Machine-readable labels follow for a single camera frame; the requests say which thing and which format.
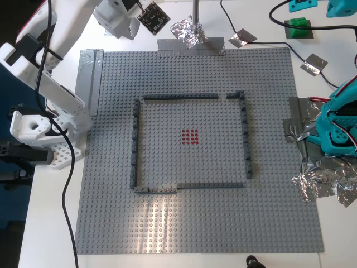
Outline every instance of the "crumpled aluminum foil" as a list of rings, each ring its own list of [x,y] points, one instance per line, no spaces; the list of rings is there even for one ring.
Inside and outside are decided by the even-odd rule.
[[[316,162],[302,162],[302,173],[292,178],[304,202],[320,197],[337,196],[348,207],[357,199],[357,159],[325,156]]]
[[[306,135],[316,132],[314,122],[321,113],[322,103],[307,102],[309,118],[291,118],[284,121],[287,140],[298,142]],[[338,201],[348,207],[357,199],[357,159],[324,156],[319,161],[304,156],[301,173],[292,178],[299,188],[302,200],[309,202],[320,197],[337,196]]]
[[[170,27],[170,31],[176,36],[177,39],[190,49],[196,44],[208,42],[209,39],[205,36],[201,23],[197,24],[197,31],[195,33],[192,25],[192,16],[189,16],[189,18],[191,22],[186,19],[176,22]]]

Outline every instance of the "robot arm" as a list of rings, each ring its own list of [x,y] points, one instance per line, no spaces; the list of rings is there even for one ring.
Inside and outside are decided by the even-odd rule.
[[[131,0],[52,0],[52,25],[55,24],[39,92],[55,107],[55,118],[69,140],[76,144],[80,133],[87,131],[91,119],[85,103],[74,93],[53,80],[53,70],[82,34],[92,14],[116,37],[133,39],[139,22],[132,17],[134,4],[126,7],[121,1]],[[38,66],[44,45],[37,38],[47,29],[48,5],[45,0],[17,36],[16,46],[0,47],[0,63],[16,78],[35,89]],[[10,129],[21,143],[32,147],[53,147],[65,142],[56,127],[41,115],[22,115],[15,111]]]

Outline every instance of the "circuit board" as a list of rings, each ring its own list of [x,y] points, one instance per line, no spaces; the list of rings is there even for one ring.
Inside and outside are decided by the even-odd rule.
[[[152,32],[153,35],[156,35],[170,20],[170,17],[155,3],[152,2],[145,12],[138,16],[138,20]]]

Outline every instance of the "white table surface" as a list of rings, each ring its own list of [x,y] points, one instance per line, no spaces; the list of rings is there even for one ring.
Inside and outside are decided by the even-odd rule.
[[[224,1],[237,30],[245,28],[258,41],[286,41],[284,28],[272,23],[268,12],[281,0],[233,0]],[[137,37],[131,41],[104,36],[94,17],[87,24],[81,38],[54,70],[54,78],[65,87],[74,90],[79,62],[83,49],[104,51],[155,51],[156,39],[174,38],[169,26],[191,14],[192,2],[160,3],[171,21],[156,37],[140,26]],[[279,9],[275,17],[288,20],[305,16],[314,26],[357,24],[357,15],[345,18],[326,18],[327,1],[319,6],[297,13],[289,13],[287,6]],[[228,40],[233,30],[220,8],[218,1],[205,1],[200,5],[200,22],[208,37],[225,38],[227,49],[234,49]],[[351,78],[356,72],[353,60],[357,53],[353,30],[314,31],[314,40],[288,40],[287,42],[305,59],[315,53],[329,64],[324,69],[326,77],[336,85]],[[247,45],[243,49],[266,47]],[[327,97],[331,92],[321,76],[313,77],[300,69],[300,60],[291,53],[296,89],[299,97],[317,95]],[[84,149],[86,137],[81,139]],[[80,198],[84,159],[76,162],[72,181],[67,190],[66,204],[75,231]],[[54,171],[45,166],[36,168],[30,204],[28,207],[25,234],[23,236],[20,268],[74,267],[70,236],[61,207],[61,194],[69,168]],[[357,202],[344,208],[335,197],[321,198],[317,208],[324,241],[324,253],[255,254],[267,268],[273,267],[355,267],[357,241]],[[166,255],[80,255],[81,268],[88,267],[246,267],[248,254],[166,254]]]

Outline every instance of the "black cable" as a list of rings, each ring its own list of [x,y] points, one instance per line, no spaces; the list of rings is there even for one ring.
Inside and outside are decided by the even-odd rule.
[[[226,16],[227,16],[227,18],[228,18],[228,20],[229,20],[229,22],[230,22],[230,25],[231,25],[232,28],[233,28],[234,34],[236,34],[237,32],[236,32],[236,30],[235,30],[235,28],[234,28],[234,25],[233,25],[232,21],[230,20],[230,17],[228,16],[227,11],[224,9],[224,7],[223,7],[223,5],[222,5],[222,0],[221,0],[221,8],[223,9],[224,13],[226,14]]]
[[[40,64],[40,68],[38,70],[38,75],[37,75],[37,80],[36,80],[36,87],[35,87],[35,94],[36,94],[36,102],[38,107],[40,108],[40,110],[46,115],[46,117],[48,118],[48,120],[59,130],[59,132],[61,133],[61,135],[63,136],[63,138],[65,139],[65,141],[68,144],[68,147],[71,151],[71,168],[69,171],[69,175],[66,181],[66,184],[63,188],[63,192],[62,192],[62,209],[67,221],[67,225],[68,225],[68,229],[69,229],[69,233],[71,236],[71,241],[72,241],[72,247],[73,247],[73,254],[74,254],[74,260],[75,260],[75,267],[78,268],[78,257],[77,257],[77,250],[76,250],[76,245],[75,245],[75,241],[74,241],[74,235],[73,235],[73,231],[72,231],[72,226],[71,226],[71,222],[69,220],[68,217],[68,213],[67,213],[67,209],[66,209],[66,203],[65,203],[65,198],[66,198],[66,191],[69,185],[69,182],[71,181],[72,178],[72,174],[73,174],[73,170],[74,170],[74,163],[75,163],[75,158],[74,158],[74,149],[72,146],[72,143],[70,142],[70,140],[68,139],[66,133],[62,130],[62,128],[52,119],[51,116],[49,116],[47,114],[47,111],[45,110],[45,108],[42,106],[42,103],[40,101],[40,83],[41,83],[41,78],[42,78],[42,72],[44,70],[44,66],[45,66],[45,61],[46,61],[46,57],[47,57],[47,52],[48,52],[48,48],[50,46],[50,38],[51,38],[51,24],[52,24],[52,1],[51,0],[47,0],[47,4],[48,4],[48,8],[49,8],[49,17],[48,17],[48,22],[47,22],[47,38],[46,38],[46,47],[44,48],[44,54],[42,55],[42,59],[41,59],[41,64]]]
[[[227,12],[224,10],[224,8],[223,8],[223,6],[222,6],[222,0],[221,0],[221,7],[222,7],[224,13],[226,14],[226,16],[227,16],[227,18],[228,18],[228,20],[229,20],[229,22],[230,22],[230,24],[231,24],[231,26],[232,26],[232,29],[233,29],[233,31],[234,31],[234,34],[236,34],[236,31],[235,31],[235,28],[234,28],[234,26],[233,26],[233,23],[232,23],[232,21],[230,20],[229,15],[227,14]],[[291,49],[291,51],[292,51],[301,61],[305,62],[305,60],[295,51],[295,49],[293,49],[292,46],[289,45],[289,44],[286,43],[286,42],[250,42],[250,44],[258,44],[258,45],[284,44],[284,45],[287,45],[287,46]],[[333,86],[334,88],[338,88],[337,85],[334,85],[333,83],[331,83],[330,81],[328,81],[328,79],[324,76],[324,74],[323,74],[322,72],[320,72],[320,74],[321,74],[322,78],[327,82],[327,84]]]
[[[335,25],[335,26],[295,26],[295,25],[290,25],[281,21],[276,20],[275,18],[273,18],[273,13],[274,11],[276,11],[278,8],[284,6],[285,4],[291,2],[292,0],[286,0],[280,4],[278,4],[277,6],[275,6],[270,12],[269,12],[269,18],[272,22],[280,25],[280,26],[284,26],[287,28],[291,28],[291,29],[299,29],[299,30],[339,30],[339,29],[353,29],[355,30],[355,33],[357,31],[357,26],[355,25]]]

